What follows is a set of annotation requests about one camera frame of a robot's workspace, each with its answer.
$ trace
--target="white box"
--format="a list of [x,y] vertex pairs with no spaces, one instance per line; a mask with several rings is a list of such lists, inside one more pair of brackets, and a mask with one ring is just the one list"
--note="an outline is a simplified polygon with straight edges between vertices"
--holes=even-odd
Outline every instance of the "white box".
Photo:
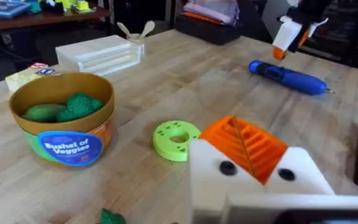
[[106,75],[140,62],[140,47],[117,35],[56,48],[61,70]]

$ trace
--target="bushel of veggies label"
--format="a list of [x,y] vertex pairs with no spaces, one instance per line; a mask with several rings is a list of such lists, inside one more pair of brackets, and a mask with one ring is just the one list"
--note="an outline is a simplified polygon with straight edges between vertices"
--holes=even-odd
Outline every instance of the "bushel of veggies label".
[[88,165],[94,162],[103,150],[102,141],[93,134],[46,131],[37,137],[47,153],[68,166]]

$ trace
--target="orange robot part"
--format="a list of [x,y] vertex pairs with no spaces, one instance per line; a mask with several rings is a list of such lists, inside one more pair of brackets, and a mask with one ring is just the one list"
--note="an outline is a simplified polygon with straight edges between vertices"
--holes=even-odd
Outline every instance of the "orange robot part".
[[288,146],[263,129],[233,115],[206,128],[205,139],[237,165],[265,184]]
[[[299,41],[298,47],[301,47],[303,45],[303,43],[305,43],[306,39],[309,36],[309,31],[306,31],[303,34],[302,39]],[[285,54],[287,53],[286,50],[282,50],[278,47],[274,47],[273,48],[273,57],[277,60],[283,60],[285,58]]]

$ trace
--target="wooden table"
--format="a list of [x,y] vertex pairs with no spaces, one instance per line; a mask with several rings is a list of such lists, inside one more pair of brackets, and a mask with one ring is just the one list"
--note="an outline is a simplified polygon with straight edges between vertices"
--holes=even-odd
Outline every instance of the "wooden table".
[[218,47],[175,30],[147,41],[140,65],[106,76],[116,91],[118,136],[88,168],[60,169],[37,159],[0,82],[0,223],[94,224],[102,207],[129,223],[185,223],[186,162],[162,159],[150,137],[164,121],[185,120],[202,130],[227,114],[304,147],[337,194],[358,195],[351,180],[358,69],[290,54],[281,65],[320,77],[336,92],[308,96],[262,77],[249,80],[251,60],[274,62],[269,44],[241,37]]

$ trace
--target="blue tool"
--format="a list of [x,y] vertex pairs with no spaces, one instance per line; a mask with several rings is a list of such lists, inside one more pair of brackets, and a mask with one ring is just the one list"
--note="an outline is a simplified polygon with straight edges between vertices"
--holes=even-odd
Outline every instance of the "blue tool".
[[309,95],[333,93],[327,87],[327,84],[319,78],[261,62],[259,60],[253,60],[249,64],[249,71],[258,75],[263,75],[271,80],[281,83],[282,85]]

